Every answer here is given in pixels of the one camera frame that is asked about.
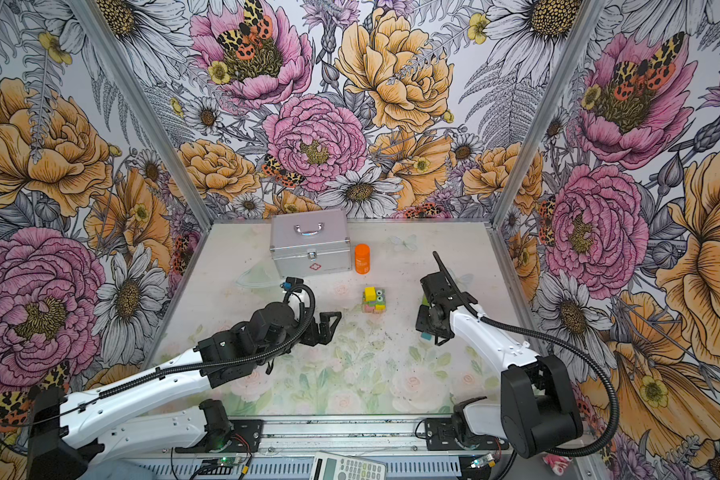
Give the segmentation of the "yellow cube block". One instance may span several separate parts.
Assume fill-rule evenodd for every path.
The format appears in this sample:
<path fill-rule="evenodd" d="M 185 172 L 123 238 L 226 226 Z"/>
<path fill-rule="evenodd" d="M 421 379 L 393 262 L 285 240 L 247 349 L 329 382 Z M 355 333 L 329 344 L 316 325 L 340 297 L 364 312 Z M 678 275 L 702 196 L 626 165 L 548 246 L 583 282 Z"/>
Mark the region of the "yellow cube block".
<path fill-rule="evenodd" d="M 363 292 L 364 302 L 376 302 L 377 301 L 377 290 L 375 287 L 366 287 Z"/>

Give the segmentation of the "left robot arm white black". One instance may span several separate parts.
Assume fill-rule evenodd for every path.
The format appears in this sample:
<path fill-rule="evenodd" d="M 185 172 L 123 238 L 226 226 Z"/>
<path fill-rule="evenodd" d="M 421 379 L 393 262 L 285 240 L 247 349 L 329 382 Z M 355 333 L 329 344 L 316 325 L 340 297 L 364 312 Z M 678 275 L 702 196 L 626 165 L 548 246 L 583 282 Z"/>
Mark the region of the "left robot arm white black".
<path fill-rule="evenodd" d="M 151 412 L 259 367 L 271 370 L 298 344 L 329 344 L 341 313 L 318 312 L 314 292 L 300 279 L 289 277 L 284 287 L 282 300 L 148 370 L 71 394 L 60 387 L 38 392 L 28 420 L 28 478 L 78 479 L 91 465 L 137 449 L 225 448 L 235 434 L 218 401 L 167 417 Z"/>

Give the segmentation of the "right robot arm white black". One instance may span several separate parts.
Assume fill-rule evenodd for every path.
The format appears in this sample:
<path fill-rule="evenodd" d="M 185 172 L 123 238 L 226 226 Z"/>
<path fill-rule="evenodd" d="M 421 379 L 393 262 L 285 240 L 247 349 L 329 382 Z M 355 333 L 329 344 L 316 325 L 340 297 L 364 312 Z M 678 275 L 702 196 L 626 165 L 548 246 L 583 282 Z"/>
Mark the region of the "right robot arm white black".
<path fill-rule="evenodd" d="M 452 285 L 446 274 L 431 273 L 420 284 L 424 304 L 419 307 L 416 330 L 438 345 L 452 339 L 466 341 L 500 374 L 497 402 L 478 396 L 454 407 L 454 440 L 473 447 L 494 437 L 530 458 L 582 436 L 583 423 L 561 360 L 542 356 L 506 329 L 491 325 L 476 299 Z"/>

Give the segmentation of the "orange cylinder bottle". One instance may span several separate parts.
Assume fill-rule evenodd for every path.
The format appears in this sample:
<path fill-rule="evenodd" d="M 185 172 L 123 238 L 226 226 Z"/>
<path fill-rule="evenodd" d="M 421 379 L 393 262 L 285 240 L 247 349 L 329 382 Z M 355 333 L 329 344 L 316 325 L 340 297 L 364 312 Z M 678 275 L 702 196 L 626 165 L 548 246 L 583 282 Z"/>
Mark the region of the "orange cylinder bottle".
<path fill-rule="evenodd" d="M 357 244 L 354 249 L 354 268 L 360 275 L 370 272 L 371 251 L 367 244 Z"/>

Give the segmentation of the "silver aluminium case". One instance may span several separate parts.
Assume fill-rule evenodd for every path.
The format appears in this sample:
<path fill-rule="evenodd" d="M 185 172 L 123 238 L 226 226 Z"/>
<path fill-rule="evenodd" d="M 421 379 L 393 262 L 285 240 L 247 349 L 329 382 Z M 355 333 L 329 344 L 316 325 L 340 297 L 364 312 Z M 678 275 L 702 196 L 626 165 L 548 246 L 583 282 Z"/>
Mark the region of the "silver aluminium case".
<path fill-rule="evenodd" d="M 347 217 L 340 209 L 278 215 L 271 222 L 270 253 L 281 277 L 348 271 Z"/>

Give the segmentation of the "grey calculator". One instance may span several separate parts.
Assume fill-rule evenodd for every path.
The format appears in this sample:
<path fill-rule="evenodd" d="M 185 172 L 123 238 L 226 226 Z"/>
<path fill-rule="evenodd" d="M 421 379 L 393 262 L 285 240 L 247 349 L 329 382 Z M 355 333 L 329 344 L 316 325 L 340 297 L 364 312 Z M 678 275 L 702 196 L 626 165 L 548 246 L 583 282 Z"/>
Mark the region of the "grey calculator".
<path fill-rule="evenodd" d="M 361 457 L 317 452 L 310 480 L 384 480 L 387 466 Z"/>

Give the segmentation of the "pink white crumpled wrapper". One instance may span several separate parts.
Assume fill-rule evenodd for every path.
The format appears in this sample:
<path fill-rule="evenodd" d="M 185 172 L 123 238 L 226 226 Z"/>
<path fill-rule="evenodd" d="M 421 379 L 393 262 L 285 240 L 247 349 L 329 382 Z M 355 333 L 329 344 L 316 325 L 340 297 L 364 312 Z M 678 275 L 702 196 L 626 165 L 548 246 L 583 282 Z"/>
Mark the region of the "pink white crumpled wrapper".
<path fill-rule="evenodd" d="M 556 476 L 562 477 L 568 470 L 568 467 L 571 465 L 572 459 L 567 456 L 546 454 L 543 457 L 543 462 Z"/>

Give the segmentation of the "aluminium front rail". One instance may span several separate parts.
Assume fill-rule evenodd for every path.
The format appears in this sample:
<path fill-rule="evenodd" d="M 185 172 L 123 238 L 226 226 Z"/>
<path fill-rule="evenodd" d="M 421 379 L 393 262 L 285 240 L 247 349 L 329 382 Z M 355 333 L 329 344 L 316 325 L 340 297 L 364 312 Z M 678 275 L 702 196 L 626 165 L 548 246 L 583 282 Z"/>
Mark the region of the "aluminium front rail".
<path fill-rule="evenodd" d="M 101 462 L 120 457 L 174 450 L 180 454 L 232 456 L 245 453 L 220 452 L 231 419 L 251 418 L 265 422 L 259 451 L 254 457 L 308 456 L 314 451 L 342 455 L 419 455 L 473 451 L 428 451 L 415 429 L 424 418 L 450 417 L 446 414 L 413 415 L 329 415 L 231 417 L 227 424 L 212 427 L 198 409 L 143 416 L 101 434 L 96 442 L 104 450 L 94 457 Z"/>

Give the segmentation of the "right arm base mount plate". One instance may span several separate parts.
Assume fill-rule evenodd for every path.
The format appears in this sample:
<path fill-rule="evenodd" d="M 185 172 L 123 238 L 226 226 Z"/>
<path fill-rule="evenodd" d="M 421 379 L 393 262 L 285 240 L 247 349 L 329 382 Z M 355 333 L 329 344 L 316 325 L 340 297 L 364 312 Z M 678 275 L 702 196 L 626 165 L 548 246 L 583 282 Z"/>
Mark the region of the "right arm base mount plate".
<path fill-rule="evenodd" d="M 474 435 L 452 417 L 424 418 L 415 429 L 428 451 L 506 451 L 507 442 L 489 435 Z"/>

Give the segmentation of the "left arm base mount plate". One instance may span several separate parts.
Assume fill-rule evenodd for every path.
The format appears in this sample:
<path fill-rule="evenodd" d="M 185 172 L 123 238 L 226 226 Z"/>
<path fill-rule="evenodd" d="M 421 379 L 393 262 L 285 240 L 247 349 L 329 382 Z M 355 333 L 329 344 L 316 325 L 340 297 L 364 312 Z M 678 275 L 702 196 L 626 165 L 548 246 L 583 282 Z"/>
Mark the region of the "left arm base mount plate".
<path fill-rule="evenodd" d="M 254 454 L 259 451 L 265 422 L 260 419 L 241 418 L 229 421 L 229 431 L 223 436 L 221 453 Z"/>

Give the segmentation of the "aluminium frame corner post right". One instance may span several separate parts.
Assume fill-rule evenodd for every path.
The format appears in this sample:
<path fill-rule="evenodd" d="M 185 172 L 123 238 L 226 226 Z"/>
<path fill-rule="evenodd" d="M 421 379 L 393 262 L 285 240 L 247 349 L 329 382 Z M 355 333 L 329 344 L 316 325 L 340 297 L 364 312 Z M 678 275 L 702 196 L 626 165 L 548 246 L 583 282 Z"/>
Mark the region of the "aluminium frame corner post right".
<path fill-rule="evenodd" d="M 528 173 L 538 150 L 544 132 L 551 121 L 558 101 L 572 78 L 580 58 L 585 54 L 587 44 L 594 34 L 602 11 L 607 4 L 604 0 L 584 1 L 573 25 L 569 39 L 562 50 L 560 61 L 553 70 L 548 86 L 542 97 L 529 131 L 522 142 L 514 169 L 510 173 L 504 190 L 498 197 L 498 205 L 490 225 L 498 230 L 506 218 L 514 199 L 519 193 L 522 181 Z"/>

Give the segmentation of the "aluminium frame corner post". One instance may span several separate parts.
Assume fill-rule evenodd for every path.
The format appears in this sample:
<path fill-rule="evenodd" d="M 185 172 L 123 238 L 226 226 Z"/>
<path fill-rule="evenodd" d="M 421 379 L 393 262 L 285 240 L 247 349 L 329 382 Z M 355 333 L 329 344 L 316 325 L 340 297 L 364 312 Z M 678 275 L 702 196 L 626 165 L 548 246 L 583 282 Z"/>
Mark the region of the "aluminium frame corner post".
<path fill-rule="evenodd" d="M 152 147 L 165 163 L 172 179 L 176 182 L 188 207 L 198 221 L 200 230 L 208 234 L 213 226 L 212 217 L 174 150 L 170 138 L 139 84 L 137 76 L 130 69 L 115 37 L 110 33 L 96 2 L 72 1 L 70 8 L 89 39 L 98 44 L 97 49 L 113 75 L 114 82 L 132 108 Z"/>
<path fill-rule="evenodd" d="M 573 25 L 569 39 L 562 50 L 560 61 L 553 70 L 548 86 L 542 97 L 529 131 L 522 142 L 514 169 L 510 173 L 504 190 L 498 197 L 498 205 L 490 225 L 498 230 L 506 218 L 514 199 L 519 193 L 522 181 L 528 173 L 538 150 L 544 132 L 551 121 L 558 101 L 572 78 L 580 58 L 585 54 L 587 44 L 594 34 L 602 11 L 607 4 L 604 0 L 584 1 Z"/>

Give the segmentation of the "aluminium frame corner post left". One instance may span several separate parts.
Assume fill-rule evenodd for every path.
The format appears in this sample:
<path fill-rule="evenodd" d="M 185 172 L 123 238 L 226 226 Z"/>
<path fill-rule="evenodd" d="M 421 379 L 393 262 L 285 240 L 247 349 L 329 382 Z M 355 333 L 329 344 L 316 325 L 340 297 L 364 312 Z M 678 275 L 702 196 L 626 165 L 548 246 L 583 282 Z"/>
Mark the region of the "aluminium frame corner post left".
<path fill-rule="evenodd" d="M 208 234 L 213 226 L 212 217 L 174 150 L 170 138 L 139 84 L 137 76 L 130 69 L 115 37 L 110 33 L 96 2 L 72 1 L 70 8 L 89 39 L 98 44 L 97 49 L 113 75 L 114 82 L 132 108 L 152 147 L 165 163 L 172 179 L 176 182 L 188 207 L 198 221 L 200 230 Z"/>

